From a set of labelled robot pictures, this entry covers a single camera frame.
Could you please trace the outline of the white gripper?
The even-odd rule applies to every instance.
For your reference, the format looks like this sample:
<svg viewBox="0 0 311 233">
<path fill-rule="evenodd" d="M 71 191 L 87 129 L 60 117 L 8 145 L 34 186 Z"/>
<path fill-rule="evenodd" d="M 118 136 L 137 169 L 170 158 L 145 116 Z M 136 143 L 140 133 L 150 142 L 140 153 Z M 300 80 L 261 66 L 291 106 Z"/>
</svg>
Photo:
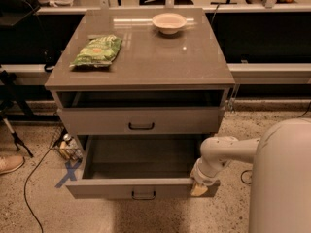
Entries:
<svg viewBox="0 0 311 233">
<path fill-rule="evenodd" d="M 190 176 L 195 180 L 190 195 L 199 197 L 208 191 L 207 186 L 212 186 L 218 179 L 218 174 L 224 166 L 221 161 L 207 160 L 200 157 L 196 160 L 190 172 Z"/>
</svg>

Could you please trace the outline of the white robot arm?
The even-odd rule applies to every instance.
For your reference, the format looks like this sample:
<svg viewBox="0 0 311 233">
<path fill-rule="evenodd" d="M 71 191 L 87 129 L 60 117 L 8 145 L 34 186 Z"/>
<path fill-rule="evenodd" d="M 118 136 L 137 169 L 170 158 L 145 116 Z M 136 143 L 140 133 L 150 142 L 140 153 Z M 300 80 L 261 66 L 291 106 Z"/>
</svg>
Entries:
<svg viewBox="0 0 311 233">
<path fill-rule="evenodd" d="M 201 196 L 231 160 L 251 163 L 249 233 L 311 233 L 311 119 L 271 126 L 261 137 L 210 137 L 190 176 Z"/>
</svg>

